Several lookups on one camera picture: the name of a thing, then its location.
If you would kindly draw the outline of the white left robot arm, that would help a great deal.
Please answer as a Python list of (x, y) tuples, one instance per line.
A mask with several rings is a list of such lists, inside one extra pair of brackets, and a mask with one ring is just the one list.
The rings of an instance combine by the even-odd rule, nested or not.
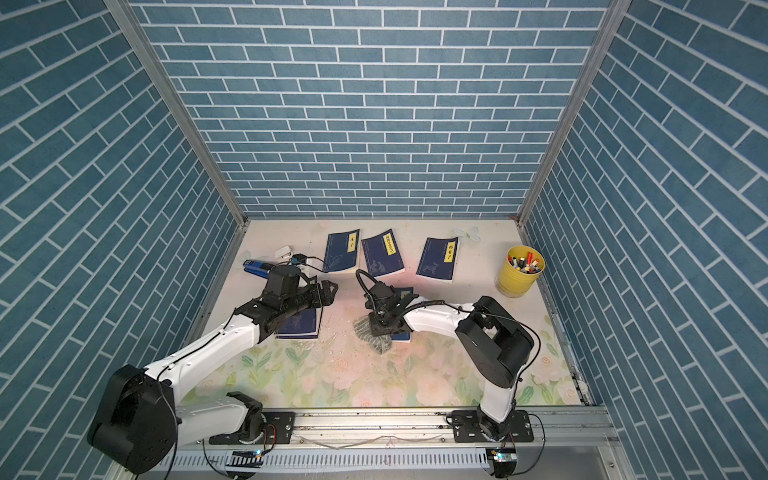
[(107, 381), (87, 432), (90, 446), (134, 474), (154, 468), (180, 446), (219, 435), (240, 443), (265, 431), (263, 405), (240, 391), (196, 407), (181, 401), (232, 358), (305, 311), (333, 304), (336, 283), (292, 265), (273, 267), (261, 295), (237, 307), (222, 325), (144, 367), (127, 364)]

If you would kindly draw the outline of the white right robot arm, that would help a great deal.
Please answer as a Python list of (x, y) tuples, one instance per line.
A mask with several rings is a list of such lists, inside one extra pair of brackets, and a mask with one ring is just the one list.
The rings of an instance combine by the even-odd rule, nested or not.
[(491, 440), (511, 435), (517, 385), (536, 346), (529, 329), (489, 296), (456, 305), (416, 294), (403, 296), (383, 282), (365, 286), (363, 292), (368, 315), (355, 323), (359, 339), (379, 354), (390, 350), (392, 337), (404, 332), (458, 340), (485, 379), (479, 428)]

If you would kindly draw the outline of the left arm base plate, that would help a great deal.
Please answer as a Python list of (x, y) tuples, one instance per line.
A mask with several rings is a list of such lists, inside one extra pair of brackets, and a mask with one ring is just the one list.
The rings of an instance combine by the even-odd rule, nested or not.
[(293, 435), (296, 413), (294, 411), (266, 411), (257, 436), (253, 440), (242, 440), (237, 433), (221, 434), (210, 437), (210, 445), (248, 445), (258, 444), (265, 447), (287, 445)]

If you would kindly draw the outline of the grey striped cloth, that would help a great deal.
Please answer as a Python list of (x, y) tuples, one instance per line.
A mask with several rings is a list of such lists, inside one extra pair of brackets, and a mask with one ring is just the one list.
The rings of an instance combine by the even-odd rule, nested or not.
[(391, 337), (389, 335), (375, 335), (368, 317), (361, 317), (355, 321), (353, 329), (356, 336), (378, 354), (384, 354), (392, 348)]

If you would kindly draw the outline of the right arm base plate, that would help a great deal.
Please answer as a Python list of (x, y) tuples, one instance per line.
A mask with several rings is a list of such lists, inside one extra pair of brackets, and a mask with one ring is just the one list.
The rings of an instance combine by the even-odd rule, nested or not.
[(446, 421), (456, 443), (530, 443), (534, 440), (530, 418), (524, 410), (512, 410), (501, 422), (479, 408), (454, 410), (446, 416)]

